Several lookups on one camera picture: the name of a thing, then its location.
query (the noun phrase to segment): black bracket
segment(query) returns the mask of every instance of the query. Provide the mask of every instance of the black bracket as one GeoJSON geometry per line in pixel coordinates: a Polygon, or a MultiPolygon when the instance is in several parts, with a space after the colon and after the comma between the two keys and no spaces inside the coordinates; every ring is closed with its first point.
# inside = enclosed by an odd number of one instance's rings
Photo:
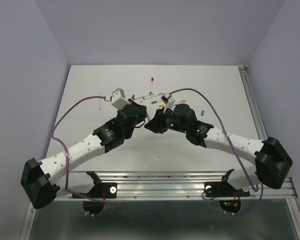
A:
{"type": "MultiPolygon", "coordinates": [[[[80,193],[81,195],[93,199],[102,199],[104,190],[106,199],[117,198],[117,191],[115,191],[114,193],[110,191],[112,187],[115,187],[115,189],[117,190],[118,184],[116,182],[102,182],[99,176],[94,171],[87,171],[86,174],[88,174],[92,178],[94,187],[88,193],[80,193]]],[[[81,199],[82,197],[73,194],[72,198],[81,199]]]]}
{"type": "Polygon", "coordinates": [[[221,181],[207,181],[204,183],[205,195],[207,198],[228,198],[238,196],[238,191],[241,197],[249,197],[250,192],[243,189],[234,189],[227,181],[234,169],[230,169],[222,176],[221,181]]]}
{"type": "Polygon", "coordinates": [[[45,174],[34,158],[24,164],[21,185],[35,209],[41,209],[50,204],[56,197],[60,187],[49,182],[50,175],[45,174]]]}

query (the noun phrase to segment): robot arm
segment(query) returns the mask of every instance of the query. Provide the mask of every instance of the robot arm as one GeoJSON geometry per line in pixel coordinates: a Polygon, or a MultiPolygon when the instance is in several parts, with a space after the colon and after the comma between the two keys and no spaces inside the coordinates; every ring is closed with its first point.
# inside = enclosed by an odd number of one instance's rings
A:
{"type": "MultiPolygon", "coordinates": [[[[234,154],[227,138],[231,139],[238,156],[253,164],[246,171],[254,185],[260,183],[273,189],[280,189],[293,162],[280,142],[268,137],[267,140],[254,140],[234,134],[225,134],[211,124],[197,120],[196,114],[187,104],[176,105],[172,110],[170,102],[174,99],[164,94],[161,99],[165,108],[157,109],[154,118],[144,127],[158,134],[168,129],[185,133],[188,141],[197,146],[217,149],[234,154]]],[[[212,188],[208,197],[228,197],[236,190],[250,186],[242,169],[230,169],[221,182],[206,182],[212,188]]]]}
{"type": "MultiPolygon", "coordinates": [[[[133,131],[147,117],[147,107],[126,100],[121,89],[112,93],[111,104],[118,109],[117,116],[95,129],[85,139],[68,149],[69,170],[73,170],[89,159],[106,154],[130,139],[133,131]]],[[[56,197],[69,194],[64,189],[66,174],[66,153],[63,151],[52,157],[36,161],[28,160],[22,172],[21,185],[33,204],[40,209],[50,204],[56,197]]],[[[87,176],[70,179],[68,189],[88,193],[94,186],[94,180],[87,182],[87,176]]]]}
{"type": "MultiPolygon", "coordinates": [[[[225,136],[220,129],[197,120],[194,110],[187,104],[179,104],[172,110],[175,100],[168,93],[161,99],[166,106],[157,109],[154,118],[144,126],[146,129],[156,134],[163,134],[168,129],[181,132],[196,146],[233,154],[227,140],[230,137],[239,157],[253,164],[246,168],[252,183],[263,183],[273,189],[281,188],[292,160],[278,140],[272,137],[266,141],[253,140],[233,134],[225,136]]],[[[110,101],[118,109],[117,116],[68,149],[70,171],[122,145],[126,139],[131,138],[136,125],[145,121],[147,108],[131,99],[126,100],[122,89],[114,91],[110,101]]],[[[64,187],[65,174],[65,152],[38,162],[32,158],[25,163],[21,185],[34,208],[43,208],[57,196],[69,194],[64,187]]],[[[89,173],[69,179],[68,189],[89,193],[95,183],[96,176],[89,173]]],[[[230,197],[237,190],[250,185],[242,169],[230,169],[221,181],[205,184],[211,186],[207,197],[230,197]]]]}

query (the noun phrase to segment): gray wall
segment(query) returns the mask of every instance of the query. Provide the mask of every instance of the gray wall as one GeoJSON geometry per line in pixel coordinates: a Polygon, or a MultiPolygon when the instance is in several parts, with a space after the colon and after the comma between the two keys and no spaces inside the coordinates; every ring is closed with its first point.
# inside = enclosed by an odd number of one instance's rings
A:
{"type": "Polygon", "coordinates": [[[284,0],[36,0],[71,64],[250,62],[284,0]]]}
{"type": "Polygon", "coordinates": [[[300,0],[287,0],[248,68],[268,135],[294,160],[300,206],[300,0]]]}
{"type": "Polygon", "coordinates": [[[45,156],[69,66],[33,0],[0,0],[0,240],[18,239],[24,162],[45,156]]]}

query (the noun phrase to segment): black mount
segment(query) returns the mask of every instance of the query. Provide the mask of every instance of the black mount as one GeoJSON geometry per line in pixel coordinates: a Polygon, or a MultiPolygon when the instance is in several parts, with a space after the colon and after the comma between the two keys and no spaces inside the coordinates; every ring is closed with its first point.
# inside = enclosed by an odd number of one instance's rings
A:
{"type": "MultiPolygon", "coordinates": [[[[94,187],[88,192],[88,193],[80,193],[81,195],[84,195],[89,198],[93,199],[102,199],[103,198],[103,190],[105,191],[105,197],[107,199],[115,199],[117,198],[117,191],[115,193],[111,193],[110,188],[115,187],[117,189],[118,184],[116,182],[102,182],[99,176],[94,171],[87,171],[86,174],[88,174],[92,180],[94,187]]],[[[72,197],[74,199],[81,199],[82,197],[79,197],[75,194],[72,194],[72,197]]]]}
{"type": "Polygon", "coordinates": [[[204,183],[205,195],[207,198],[228,198],[235,197],[240,192],[241,197],[249,197],[249,191],[243,191],[243,189],[236,190],[229,183],[228,179],[234,169],[230,169],[222,176],[221,181],[206,181],[204,183]]]}
{"type": "Polygon", "coordinates": [[[157,109],[153,119],[144,125],[144,128],[155,134],[163,134],[168,129],[185,133],[190,143],[206,148],[204,139],[207,137],[207,132],[214,126],[199,121],[195,111],[189,105],[178,104],[174,111],[167,109],[164,113],[164,108],[157,109]]]}
{"type": "Polygon", "coordinates": [[[268,137],[262,143],[261,150],[254,153],[256,155],[255,174],[260,182],[269,188],[280,189],[293,161],[277,139],[268,137]]]}
{"type": "MultiPolygon", "coordinates": [[[[94,171],[86,172],[93,180],[94,187],[88,193],[80,193],[86,197],[93,199],[102,199],[104,197],[103,191],[105,193],[106,199],[115,199],[117,197],[117,191],[112,193],[110,188],[115,187],[118,189],[118,184],[116,182],[102,182],[99,176],[94,171]]],[[[74,199],[81,199],[82,197],[72,194],[74,199]]],[[[90,214],[99,214],[105,207],[103,202],[97,201],[83,201],[82,208],[85,212],[90,214]]]]}
{"type": "Polygon", "coordinates": [[[45,175],[40,162],[34,158],[24,164],[21,185],[35,209],[41,209],[50,204],[57,196],[60,187],[51,185],[48,174],[45,175]]]}
{"type": "Polygon", "coordinates": [[[147,117],[146,106],[139,105],[131,99],[128,99],[128,101],[131,104],[118,110],[115,118],[92,133],[102,141],[101,146],[105,147],[105,153],[122,145],[126,139],[130,139],[136,125],[144,122],[147,117]]]}

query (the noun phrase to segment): marker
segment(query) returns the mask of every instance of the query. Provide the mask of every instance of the marker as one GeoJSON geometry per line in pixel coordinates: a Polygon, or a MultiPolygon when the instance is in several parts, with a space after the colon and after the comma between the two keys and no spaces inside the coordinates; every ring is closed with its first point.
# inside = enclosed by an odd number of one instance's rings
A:
{"type": "MultiPolygon", "coordinates": [[[[178,105],[178,104],[183,104],[183,103],[186,103],[187,102],[187,100],[181,100],[181,101],[176,101],[175,103],[174,103],[174,106],[175,105],[178,105]]],[[[164,105],[164,104],[160,104],[159,105],[159,108],[164,108],[166,105],[164,105]]]]}
{"type": "Polygon", "coordinates": [[[187,102],[187,100],[175,101],[174,105],[176,105],[176,104],[183,104],[183,103],[186,103],[186,102],[187,102]]]}
{"type": "Polygon", "coordinates": [[[143,97],[143,100],[152,99],[152,98],[155,98],[155,97],[161,96],[162,94],[164,94],[164,93],[163,93],[163,92],[159,92],[158,94],[154,94],[154,93],[152,93],[151,95],[149,94],[149,96],[145,96],[145,97],[143,97]]]}
{"type": "Polygon", "coordinates": [[[151,104],[157,104],[157,103],[161,103],[162,99],[160,98],[160,100],[156,100],[156,101],[152,101],[151,104]]]}
{"type": "Polygon", "coordinates": [[[146,95],[146,96],[140,96],[140,97],[135,98],[134,100],[144,99],[145,97],[148,97],[148,96],[149,96],[149,95],[146,95]]]}
{"type": "Polygon", "coordinates": [[[102,108],[102,98],[99,98],[99,110],[102,108]]]}
{"type": "Polygon", "coordinates": [[[153,90],[153,88],[154,88],[154,78],[152,77],[151,78],[151,81],[150,81],[150,94],[152,94],[152,90],[153,90]]]}

